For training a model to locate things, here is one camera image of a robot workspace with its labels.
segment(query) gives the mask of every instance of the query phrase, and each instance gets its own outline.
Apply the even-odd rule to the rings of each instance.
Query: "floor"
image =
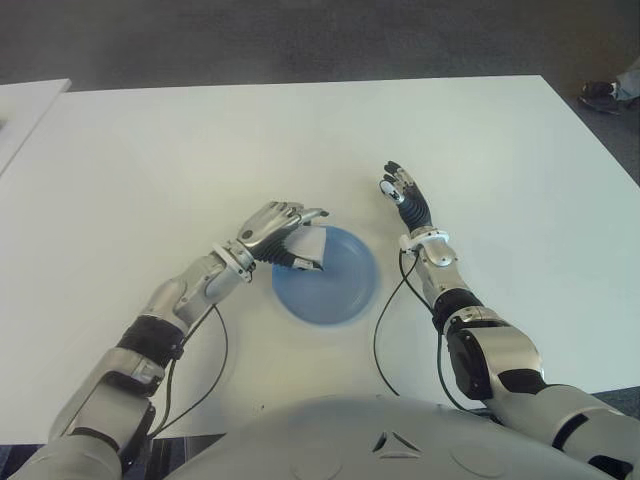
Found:
[[[637,0],[0,0],[0,84],[541,74],[640,184],[638,110],[613,117],[575,100],[581,82],[640,56],[639,18]],[[604,398],[640,414],[638,389]]]

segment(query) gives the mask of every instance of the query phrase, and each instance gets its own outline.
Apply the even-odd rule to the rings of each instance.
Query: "blue bowl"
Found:
[[[276,295],[296,317],[332,325],[355,317],[369,303],[377,285],[373,255],[346,230],[326,227],[324,271],[302,271],[274,265]]]

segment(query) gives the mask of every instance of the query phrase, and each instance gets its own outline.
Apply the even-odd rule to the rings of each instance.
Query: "person's foot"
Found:
[[[598,98],[613,96],[614,86],[608,82],[586,82],[582,86],[582,98]]]
[[[609,113],[611,115],[620,115],[620,109],[618,101],[611,95],[605,95],[601,97],[578,97],[586,107],[595,110],[596,112]]]

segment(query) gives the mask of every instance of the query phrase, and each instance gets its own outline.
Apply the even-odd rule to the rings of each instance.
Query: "black cable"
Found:
[[[220,381],[220,378],[222,377],[222,374],[224,373],[224,369],[227,366],[227,358],[229,356],[229,335],[227,333],[227,326],[224,323],[224,319],[222,318],[222,314],[220,313],[220,310],[218,310],[218,307],[216,305],[213,305],[212,307],[210,307],[209,310],[202,316],[202,318],[200,320],[198,320],[198,322],[194,325],[194,327],[189,331],[187,336],[184,337],[184,340],[182,341],[182,345],[184,346],[184,344],[187,343],[187,341],[193,336],[193,334],[196,332],[196,330],[200,327],[200,325],[202,325],[204,320],[208,317],[208,315],[211,312],[211,310],[215,310],[216,313],[218,314],[218,317],[220,318],[220,324],[222,325],[222,331],[224,332],[224,358],[222,360],[222,367],[220,367],[220,372],[218,372],[218,376],[213,381],[213,384],[211,385],[211,387],[209,387],[209,390],[207,390],[204,393],[204,395],[202,395],[202,397],[200,397],[189,408],[187,408],[184,412],[182,412],[180,415],[175,417],[169,423],[165,423],[167,421],[167,418],[169,417],[169,409],[171,408],[171,382],[173,380],[173,369],[174,369],[174,365],[175,365],[175,360],[173,360],[173,363],[172,363],[171,367],[169,367],[169,375],[167,376],[167,402],[166,402],[165,412],[164,412],[162,421],[158,425],[158,428],[156,428],[151,434],[149,434],[149,438],[155,438],[160,433],[162,433],[164,430],[166,430],[171,425],[173,425],[178,420],[180,420],[182,417],[184,417],[189,412],[191,412],[198,405],[200,405],[211,394],[211,392],[213,392],[213,390],[218,385],[218,382]]]
[[[422,295],[420,295],[418,293],[418,291],[414,288],[414,286],[411,284],[411,281],[408,278],[409,275],[411,275],[411,273],[415,269],[417,263],[418,263],[418,257],[416,256],[416,259],[413,262],[413,265],[411,266],[409,271],[405,272],[404,271],[404,265],[402,264],[402,250],[400,250],[400,252],[398,254],[398,268],[400,269],[400,274],[402,275],[402,280],[400,280],[400,283],[398,283],[398,285],[396,286],[395,290],[393,291],[393,293],[391,294],[391,296],[387,300],[387,303],[385,304],[384,308],[382,309],[382,312],[380,312],[380,316],[378,317],[378,320],[376,322],[376,328],[375,328],[375,331],[374,331],[374,334],[373,334],[373,358],[374,358],[374,360],[376,362],[376,367],[378,369],[378,373],[382,377],[382,380],[387,385],[387,387],[389,387],[389,389],[398,397],[400,396],[400,394],[397,392],[397,390],[395,388],[393,388],[391,386],[391,384],[389,383],[387,378],[384,376],[384,373],[382,373],[382,369],[380,368],[380,364],[378,362],[377,342],[376,342],[376,340],[377,340],[377,335],[378,335],[378,327],[380,326],[380,321],[382,320],[382,317],[384,316],[385,312],[387,311],[387,307],[391,303],[391,300],[393,299],[395,294],[398,292],[398,290],[400,289],[400,287],[402,286],[403,283],[407,284],[409,289],[413,292],[413,294],[420,301],[420,303],[422,303],[422,305],[424,305],[424,307],[429,311],[429,313],[431,315],[433,315],[433,309],[431,308],[431,306],[427,303],[427,301],[424,298],[422,298]],[[449,391],[449,388],[447,387],[447,384],[446,384],[446,382],[444,380],[444,375],[442,374],[442,335],[440,335],[440,334],[438,334],[438,347],[437,347],[436,355],[437,355],[436,365],[437,365],[437,370],[438,370],[438,379],[440,380],[440,386],[442,387],[442,390],[444,391],[444,393],[447,396],[447,398],[451,401],[451,403],[457,409],[463,410],[465,412],[468,412],[469,410],[464,408],[460,403],[458,403],[458,401],[455,398],[453,398],[453,395],[451,395],[451,392]]]
[[[418,293],[418,291],[413,287],[413,285],[409,281],[409,275],[411,274],[411,271],[415,268],[417,263],[418,263],[418,256],[416,255],[416,261],[413,262],[413,267],[411,267],[411,270],[409,270],[407,273],[404,273],[404,267],[402,265],[402,250],[400,250],[400,256],[398,257],[398,268],[400,269],[400,275],[402,275],[402,280],[407,284],[407,287],[411,289],[411,291],[416,296],[416,298],[420,300],[420,302],[422,302],[422,305],[424,305],[424,307],[427,310],[429,310],[429,313],[433,315],[433,309],[431,308],[431,306],[427,303],[427,301],[424,298],[422,298],[422,295]]]
[[[400,250],[400,252],[398,253],[398,262],[400,263],[400,265],[402,265],[402,250]],[[413,269],[415,268],[417,263],[418,263],[418,257],[416,257],[416,261],[413,262],[413,265],[409,269],[409,272],[407,273],[407,275],[409,275],[411,272],[413,272]],[[380,322],[382,321],[382,317],[384,316],[385,312],[387,311],[387,308],[389,308],[389,304],[391,303],[391,300],[393,300],[393,297],[396,296],[396,293],[398,293],[398,290],[400,290],[400,287],[402,286],[402,284],[406,280],[407,280],[407,276],[404,275],[404,272],[403,272],[402,279],[400,280],[400,283],[398,283],[396,288],[393,290],[393,293],[391,293],[391,295],[389,296],[389,299],[387,300],[387,303],[384,304],[384,307],[382,308],[382,311],[380,312],[380,315],[378,316],[378,320],[376,321],[376,328],[373,331],[373,360],[376,363],[376,368],[378,369],[378,373],[380,374],[380,377],[382,378],[384,383],[387,385],[387,387],[389,387],[389,390],[391,390],[393,392],[393,394],[395,396],[397,396],[397,397],[399,397],[400,394],[396,391],[395,388],[393,388],[391,386],[391,384],[387,380],[387,377],[385,377],[384,373],[382,373],[382,368],[380,367],[380,361],[378,360],[378,342],[377,342],[377,340],[378,340],[378,329],[380,327]]]
[[[186,345],[186,343],[193,336],[193,334],[196,333],[198,328],[200,328],[200,325],[202,325],[202,323],[209,316],[209,314],[211,313],[211,310],[213,310],[213,307],[209,307],[207,311],[204,313],[204,315],[202,315],[202,317],[200,317],[200,319],[194,324],[194,326],[189,330],[189,332],[187,332],[187,335],[180,342],[181,349],[184,349],[184,346]],[[171,365],[169,366],[169,373],[167,375],[167,388],[166,388],[167,393],[165,397],[164,415],[162,416],[162,420],[160,421],[156,429],[149,434],[150,438],[155,437],[159,433],[160,429],[164,427],[165,423],[167,422],[167,419],[169,418],[169,412],[171,411],[171,387],[173,385],[173,373],[175,372],[175,369],[176,369],[176,359],[174,358],[171,360]]]
[[[458,410],[463,410],[465,412],[468,412],[469,410],[467,410],[466,408],[464,408],[462,405],[460,405],[455,398],[453,398],[453,395],[451,395],[451,392],[449,391],[449,389],[447,388],[447,383],[444,381],[444,376],[442,375],[442,334],[438,334],[438,349],[437,349],[437,353],[436,355],[438,356],[436,363],[437,363],[437,368],[438,368],[438,378],[440,379],[440,386],[442,387],[442,390],[444,390],[444,394],[447,396],[447,398],[449,399],[449,401],[451,403],[453,403],[453,405],[458,409]]]

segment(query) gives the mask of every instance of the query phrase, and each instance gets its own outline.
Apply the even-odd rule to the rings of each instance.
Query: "white table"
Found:
[[[371,340],[404,232],[377,187],[388,160],[419,182],[479,298],[537,344],[547,381],[640,385],[640,190],[541,77],[68,93],[0,182],[0,443],[44,441],[154,288],[271,199],[328,209],[372,250],[380,290],[351,323],[314,327],[279,304],[260,265],[221,306],[221,385],[167,434],[386,392]],[[401,291],[383,368],[402,394],[445,403],[435,341]],[[176,369],[173,412],[207,389],[222,345],[212,317]],[[155,403],[162,412],[163,390]]]
[[[0,175],[69,80],[0,85]]]

